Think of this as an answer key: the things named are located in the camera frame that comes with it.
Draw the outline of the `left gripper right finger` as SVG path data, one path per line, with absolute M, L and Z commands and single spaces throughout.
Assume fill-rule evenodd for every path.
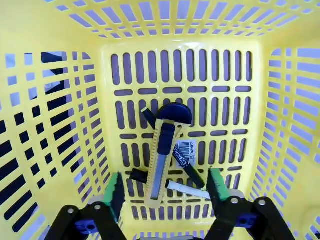
M 270 198 L 264 196 L 250 202 L 232 195 L 220 169 L 208 170 L 206 189 L 216 217 L 206 240 L 228 240 L 235 228 L 244 228 L 253 240 L 295 238 Z

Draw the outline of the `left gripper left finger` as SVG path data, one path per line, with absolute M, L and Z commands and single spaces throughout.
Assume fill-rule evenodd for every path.
M 98 234 L 103 240 L 125 240 L 119 219 L 125 203 L 125 188 L 121 173 L 111 175 L 102 196 L 79 209 L 65 205 L 59 211 L 46 240 L 87 240 Z

